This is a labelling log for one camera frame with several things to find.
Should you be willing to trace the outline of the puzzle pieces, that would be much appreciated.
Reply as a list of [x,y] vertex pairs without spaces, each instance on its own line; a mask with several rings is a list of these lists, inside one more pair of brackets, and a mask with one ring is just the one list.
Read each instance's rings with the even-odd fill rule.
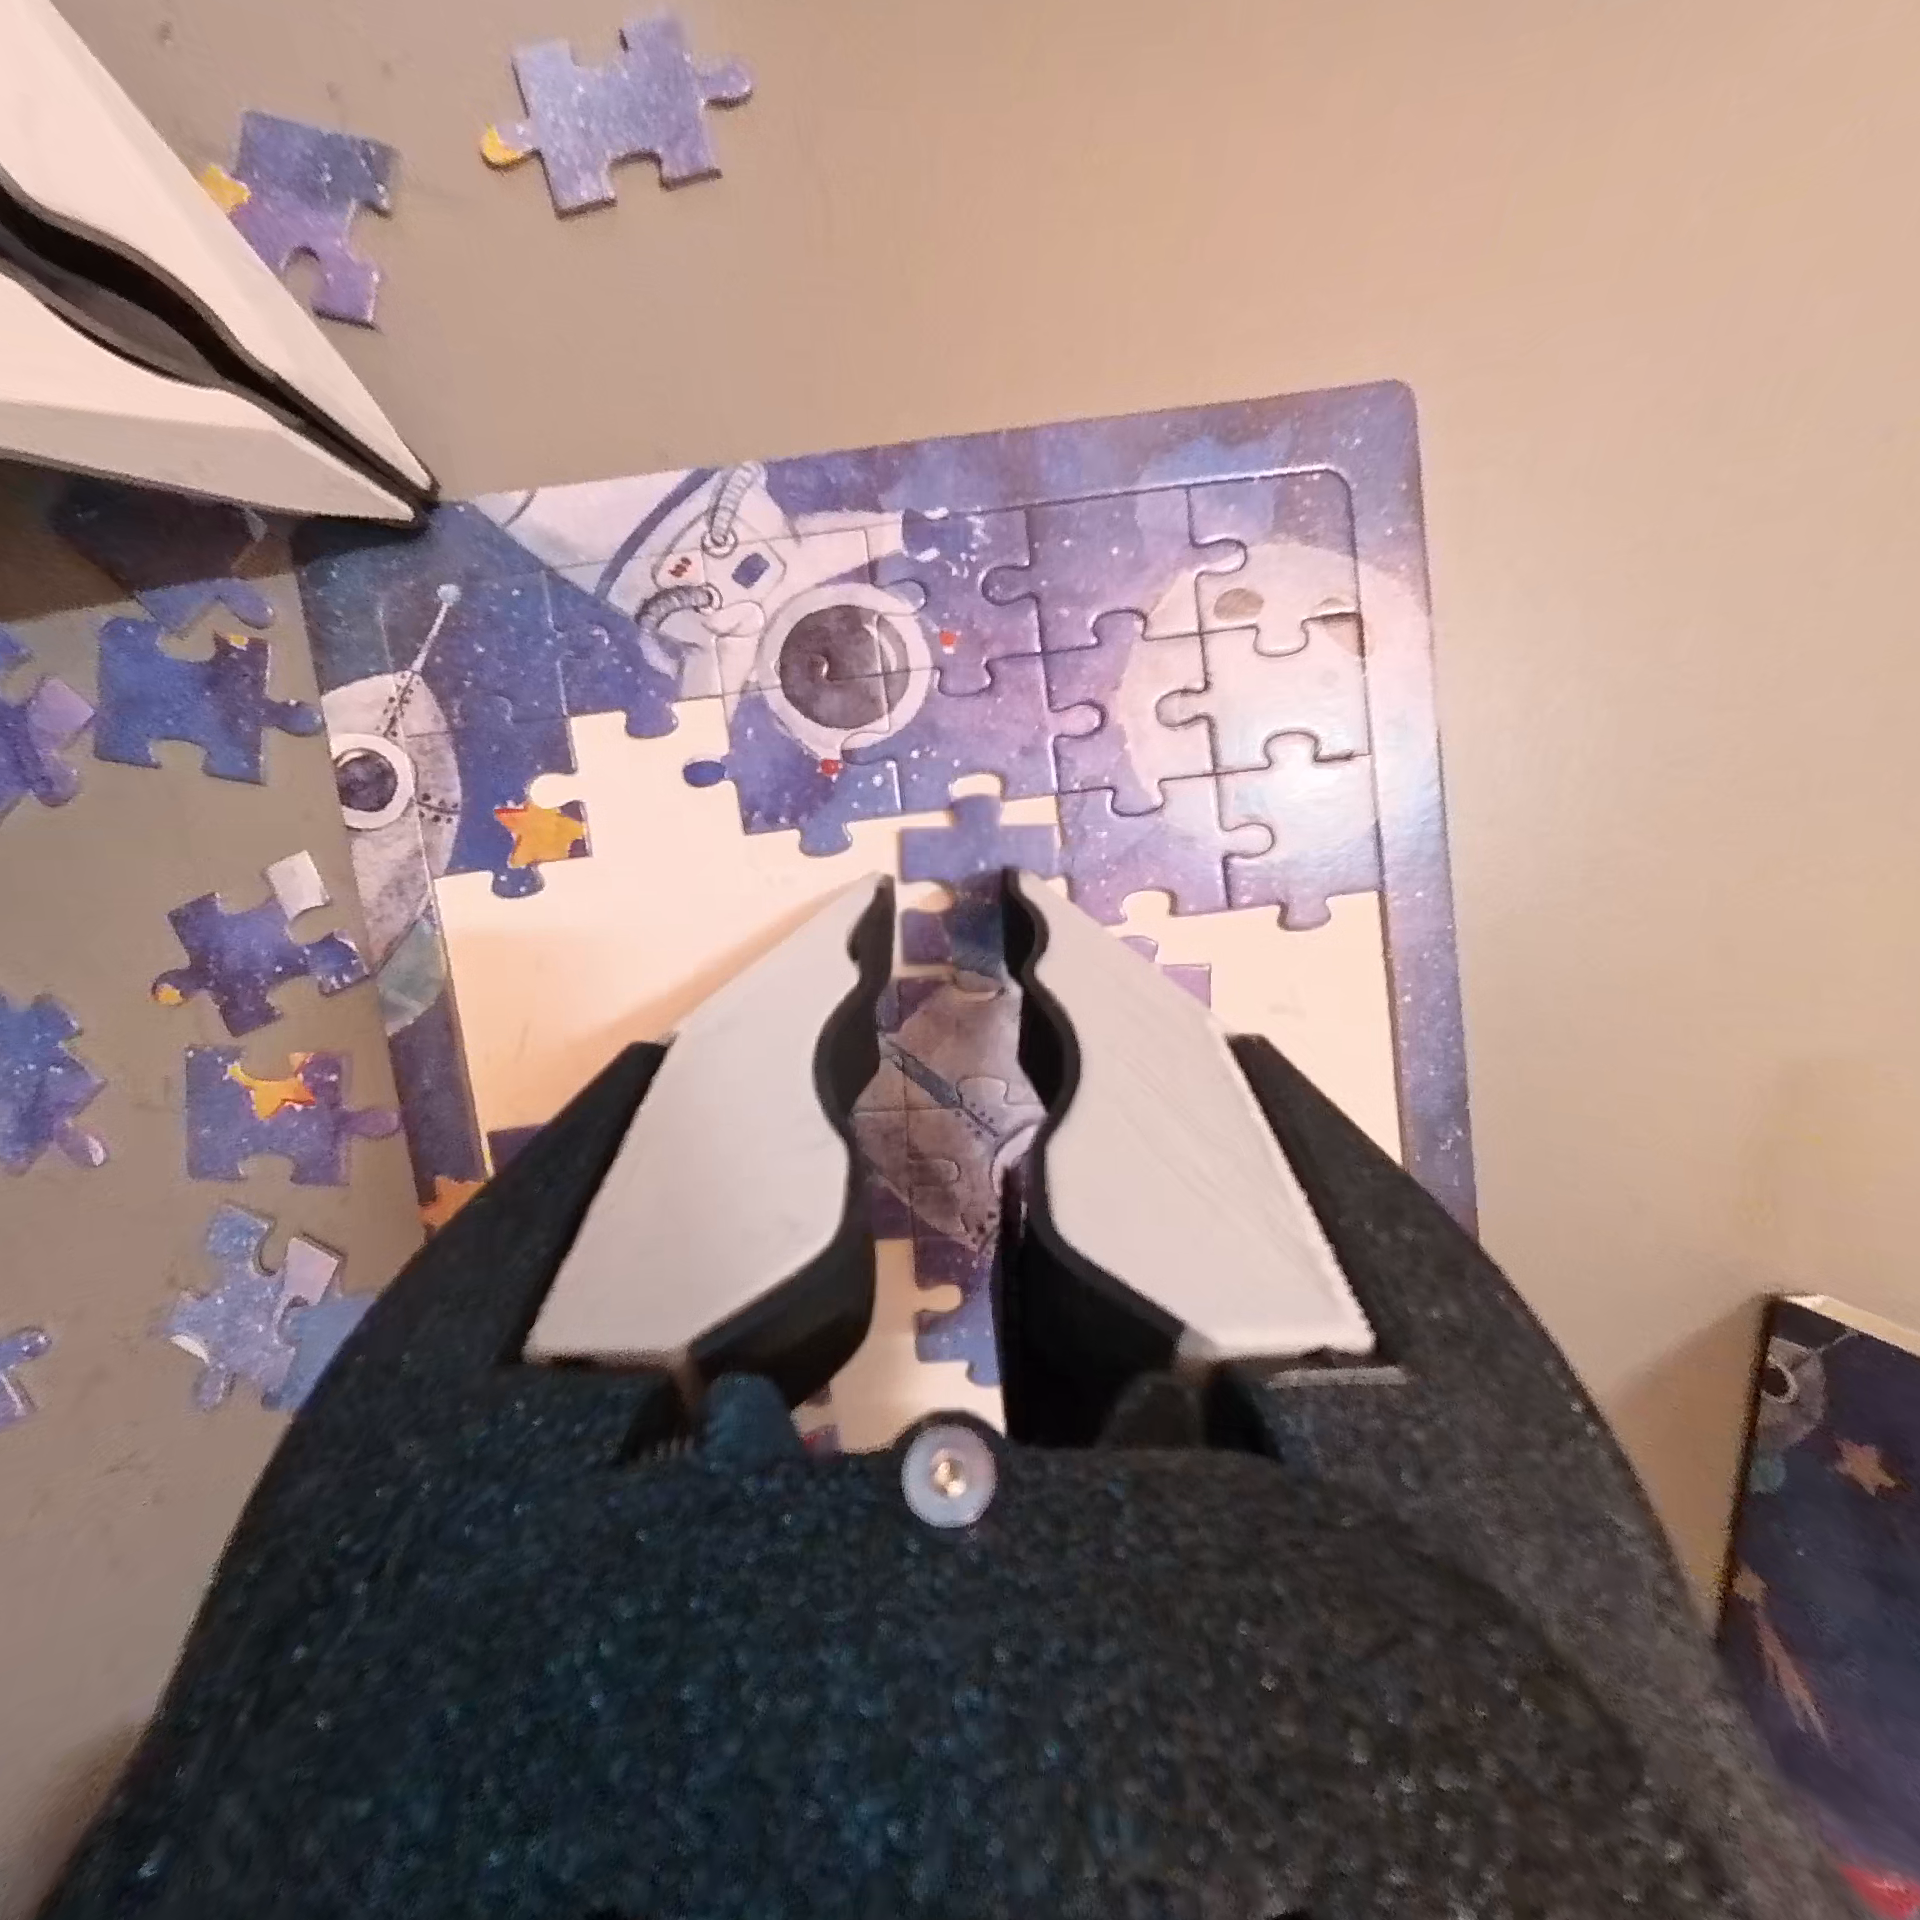
[[[308,268],[313,320],[378,331],[382,264],[358,256],[358,217],[388,217],[388,145],[248,111],[200,193],[275,268]],[[97,697],[35,685],[5,707],[5,784],[61,797],[66,744],[87,735],[108,762],[159,762],[195,749],[211,779],[267,779],[267,735],[320,735],[320,707],[275,697],[267,621],[275,598],[248,570],[267,538],[267,510],[87,480],[54,501],[61,538],[108,570],[135,616],[97,621]],[[181,1054],[181,1160],[200,1184],[242,1184],[248,1160],[288,1160],[290,1184],[346,1184],[358,1142],[398,1133],[398,1111],[346,1101],[337,1053],[288,1053],[267,1075],[248,1063],[248,1033],[275,1018],[275,990],[355,990],[369,961],[355,940],[303,940],[303,914],[333,904],[313,853],[261,869],[261,902],[181,902],[181,973],[159,973],[159,1003],[211,1003],[222,1039]],[[313,1375],[337,1356],[369,1298],[337,1291],[337,1254],[290,1237],[261,1260],[267,1220],[248,1204],[211,1216],[211,1284],[181,1291],[162,1343],[195,1356],[195,1402],[219,1407],[242,1378],[261,1407],[303,1407]]]

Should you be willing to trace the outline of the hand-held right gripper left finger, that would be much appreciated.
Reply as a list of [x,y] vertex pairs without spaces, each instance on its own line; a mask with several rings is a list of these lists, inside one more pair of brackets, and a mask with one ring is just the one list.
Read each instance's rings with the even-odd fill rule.
[[660,1039],[526,1356],[642,1386],[692,1441],[716,1378],[817,1402],[867,1335],[876,1237],[853,1101],[876,1079],[894,875],[846,875]]

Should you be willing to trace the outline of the illustrated puzzle box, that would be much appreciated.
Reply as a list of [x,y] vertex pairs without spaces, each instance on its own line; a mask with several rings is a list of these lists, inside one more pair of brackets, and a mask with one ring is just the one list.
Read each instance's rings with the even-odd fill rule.
[[1766,1772],[1864,1913],[1920,1913],[1920,1335],[1766,1298],[1718,1607]]

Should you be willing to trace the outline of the grey desk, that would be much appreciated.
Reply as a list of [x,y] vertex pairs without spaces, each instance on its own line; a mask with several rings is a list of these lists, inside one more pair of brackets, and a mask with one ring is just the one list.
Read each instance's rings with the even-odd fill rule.
[[1751,1298],[1913,1323],[1913,9],[684,9],[716,183],[588,217],[476,130],[620,9],[66,13],[398,145],[453,498],[1411,384],[1479,1220],[1718,1593]]

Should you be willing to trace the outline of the blue jigsaw puzzle piece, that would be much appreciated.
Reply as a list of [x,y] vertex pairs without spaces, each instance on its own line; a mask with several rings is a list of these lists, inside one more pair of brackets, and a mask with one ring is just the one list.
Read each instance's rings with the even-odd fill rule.
[[963,779],[939,813],[908,813],[894,832],[897,902],[952,902],[963,887],[988,887],[996,869],[1028,869],[1039,887],[1066,875],[1066,817],[1058,797],[1003,797],[996,779]]

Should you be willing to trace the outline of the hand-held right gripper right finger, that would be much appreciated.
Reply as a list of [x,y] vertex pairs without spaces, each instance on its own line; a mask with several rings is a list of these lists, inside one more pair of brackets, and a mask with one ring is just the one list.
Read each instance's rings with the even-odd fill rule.
[[1223,1427],[1227,1386],[1365,1378],[1377,1335],[1261,1101],[1261,1039],[1028,869],[996,875],[1039,1127],[996,1229],[1003,1441]]

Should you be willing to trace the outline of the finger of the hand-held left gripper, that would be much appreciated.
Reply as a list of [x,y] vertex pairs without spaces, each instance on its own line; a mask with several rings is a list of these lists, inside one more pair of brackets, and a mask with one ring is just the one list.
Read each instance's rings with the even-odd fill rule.
[[275,268],[242,239],[242,227],[200,193],[114,65],[45,0],[0,9],[0,217],[73,227],[159,264],[174,285],[211,298],[211,316],[308,400],[369,430],[378,450],[401,450],[346,353],[275,285]]
[[275,520],[427,510],[413,450],[378,450],[211,298],[73,227],[5,227],[5,456]]

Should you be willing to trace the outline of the orange spotted blue puzzle piece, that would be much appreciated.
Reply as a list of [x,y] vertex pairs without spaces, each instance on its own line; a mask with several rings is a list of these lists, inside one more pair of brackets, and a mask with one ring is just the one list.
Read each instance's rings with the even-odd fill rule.
[[636,13],[612,34],[612,60],[576,60],[563,34],[515,48],[515,119],[476,137],[476,160],[540,160],[546,200],[601,208],[612,200],[612,166],[650,160],[660,184],[713,183],[708,111],[751,105],[745,60],[696,60],[684,13]]

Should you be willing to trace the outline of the space puzzle board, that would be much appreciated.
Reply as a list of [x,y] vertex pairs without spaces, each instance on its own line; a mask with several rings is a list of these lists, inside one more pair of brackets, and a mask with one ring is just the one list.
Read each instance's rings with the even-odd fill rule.
[[[290,576],[427,1220],[963,779],[1058,797],[1058,892],[1479,1220],[1405,384],[504,488]],[[988,887],[897,902],[835,1457],[996,1414],[1011,1013]]]

